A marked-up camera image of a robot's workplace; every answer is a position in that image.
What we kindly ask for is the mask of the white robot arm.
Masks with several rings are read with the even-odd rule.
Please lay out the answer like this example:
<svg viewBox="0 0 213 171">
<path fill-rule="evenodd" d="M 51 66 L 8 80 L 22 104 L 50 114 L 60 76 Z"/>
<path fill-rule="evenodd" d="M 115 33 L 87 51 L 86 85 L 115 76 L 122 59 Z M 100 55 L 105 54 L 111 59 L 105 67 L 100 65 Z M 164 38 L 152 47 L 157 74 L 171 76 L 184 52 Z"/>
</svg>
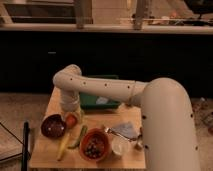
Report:
<svg viewBox="0 0 213 171">
<path fill-rule="evenodd" d="M 90 78 L 69 65 L 53 76 L 53 84 L 66 111 L 75 109 L 79 92 L 139 107 L 147 171 L 201 171 L 192 105 L 179 82 Z"/>
</svg>

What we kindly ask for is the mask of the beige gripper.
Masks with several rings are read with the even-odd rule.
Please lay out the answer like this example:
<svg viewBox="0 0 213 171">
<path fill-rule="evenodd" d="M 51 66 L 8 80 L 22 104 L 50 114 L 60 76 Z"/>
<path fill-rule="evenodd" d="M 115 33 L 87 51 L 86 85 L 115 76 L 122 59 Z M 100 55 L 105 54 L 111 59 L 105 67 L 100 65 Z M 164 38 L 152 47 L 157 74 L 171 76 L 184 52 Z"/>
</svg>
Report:
<svg viewBox="0 0 213 171">
<path fill-rule="evenodd" d="M 78 108 L 75 111 L 68 112 L 66 115 L 67 119 L 76 118 L 77 121 L 81 121 L 83 119 L 84 111 L 81 108 Z"/>
</svg>

